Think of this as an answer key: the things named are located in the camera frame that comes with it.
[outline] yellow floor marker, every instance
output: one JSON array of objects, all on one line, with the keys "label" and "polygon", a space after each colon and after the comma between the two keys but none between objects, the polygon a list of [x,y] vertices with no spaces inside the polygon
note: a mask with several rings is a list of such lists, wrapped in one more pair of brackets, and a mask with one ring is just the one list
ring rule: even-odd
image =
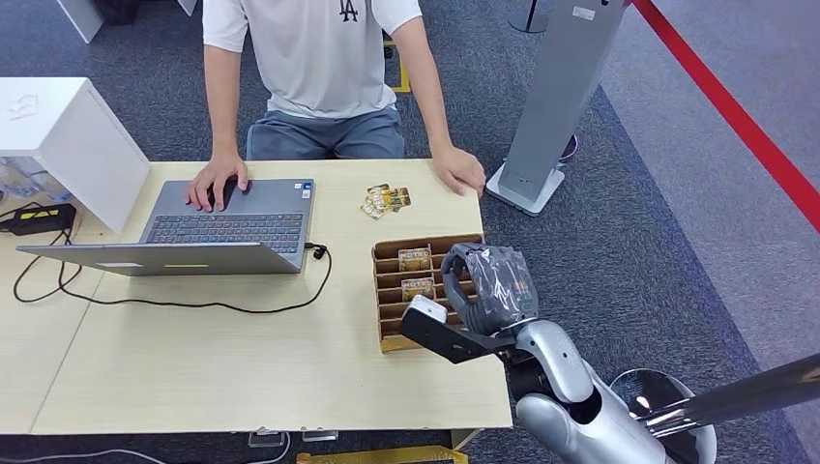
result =
[{"label": "yellow floor marker", "polygon": [[424,464],[436,461],[467,464],[467,455],[444,447],[381,449],[326,456],[311,456],[302,452],[296,455],[296,464]]},{"label": "yellow floor marker", "polygon": [[[395,46],[393,41],[384,41],[384,46]],[[398,56],[398,75],[401,82],[398,87],[391,87],[397,94],[409,94],[410,90],[410,76],[407,75],[407,70],[404,69],[404,63],[401,61],[401,55]]]}]

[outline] cardboard box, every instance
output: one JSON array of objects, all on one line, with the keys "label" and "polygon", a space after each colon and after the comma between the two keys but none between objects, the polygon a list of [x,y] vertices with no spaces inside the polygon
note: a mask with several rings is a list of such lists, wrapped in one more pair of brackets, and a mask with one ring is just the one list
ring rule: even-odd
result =
[{"label": "cardboard box", "polygon": [[[381,242],[373,247],[373,282],[376,285],[376,307],[379,346],[382,353],[395,350],[409,350],[421,348],[401,334],[401,316],[409,303],[401,300],[401,282],[407,278],[432,277],[435,280],[435,301],[446,307],[447,324],[460,326],[461,319],[455,313],[447,296],[444,293],[444,284],[441,278],[441,262],[444,256],[455,244],[483,243],[483,236],[479,234],[456,235],[450,237],[428,237],[423,239],[397,240]],[[400,249],[429,248],[431,268],[421,271],[401,273],[398,270],[398,251]],[[476,291],[470,276],[462,276],[461,289],[471,300],[475,300]]]}]

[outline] gray shorts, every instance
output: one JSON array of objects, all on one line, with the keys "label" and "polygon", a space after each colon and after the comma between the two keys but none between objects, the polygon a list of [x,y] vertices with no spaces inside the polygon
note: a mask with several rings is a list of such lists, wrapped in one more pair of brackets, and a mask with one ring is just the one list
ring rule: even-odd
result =
[{"label": "gray shorts", "polygon": [[400,159],[399,122],[392,108],[350,119],[268,111],[248,129],[247,160]]}]

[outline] power adapter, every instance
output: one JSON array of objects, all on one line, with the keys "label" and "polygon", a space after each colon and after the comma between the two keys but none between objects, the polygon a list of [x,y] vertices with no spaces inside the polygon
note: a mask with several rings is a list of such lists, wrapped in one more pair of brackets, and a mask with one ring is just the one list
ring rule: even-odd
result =
[{"label": "power adapter", "polygon": [[70,203],[15,211],[11,219],[0,222],[0,230],[17,236],[66,230],[72,227],[76,208]]}]

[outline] laptop keyboard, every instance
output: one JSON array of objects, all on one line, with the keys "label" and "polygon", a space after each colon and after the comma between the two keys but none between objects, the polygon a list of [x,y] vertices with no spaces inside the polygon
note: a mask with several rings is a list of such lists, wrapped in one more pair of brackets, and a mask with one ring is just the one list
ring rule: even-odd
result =
[{"label": "laptop keyboard", "polygon": [[157,216],[147,244],[261,242],[279,253],[296,253],[303,215]]}]

